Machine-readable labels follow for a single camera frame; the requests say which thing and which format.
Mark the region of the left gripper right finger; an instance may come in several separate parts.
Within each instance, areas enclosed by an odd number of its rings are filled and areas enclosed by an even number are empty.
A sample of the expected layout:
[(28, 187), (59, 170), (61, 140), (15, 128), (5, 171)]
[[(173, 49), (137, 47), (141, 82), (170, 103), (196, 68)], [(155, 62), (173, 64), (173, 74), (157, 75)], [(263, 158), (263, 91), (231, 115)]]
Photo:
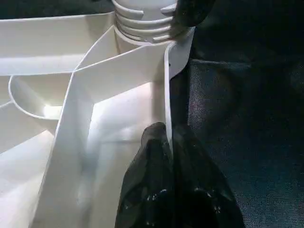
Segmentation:
[(228, 182), (187, 125), (173, 129), (178, 228), (243, 228)]

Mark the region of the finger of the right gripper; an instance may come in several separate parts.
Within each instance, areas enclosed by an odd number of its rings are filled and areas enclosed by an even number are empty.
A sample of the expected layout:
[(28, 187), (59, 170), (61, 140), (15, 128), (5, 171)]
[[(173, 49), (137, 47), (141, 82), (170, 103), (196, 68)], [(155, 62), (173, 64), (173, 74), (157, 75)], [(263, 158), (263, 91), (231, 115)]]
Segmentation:
[(199, 25), (210, 13), (215, 0), (178, 0), (175, 20), (182, 26)]

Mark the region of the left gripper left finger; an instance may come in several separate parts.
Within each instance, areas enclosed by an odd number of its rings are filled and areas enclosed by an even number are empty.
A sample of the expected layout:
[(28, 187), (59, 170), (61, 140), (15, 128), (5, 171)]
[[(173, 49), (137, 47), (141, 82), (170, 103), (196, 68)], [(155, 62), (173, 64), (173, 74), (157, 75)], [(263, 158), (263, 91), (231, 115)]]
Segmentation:
[(172, 156), (162, 122), (143, 131), (141, 146), (123, 178), (115, 226), (173, 227)]

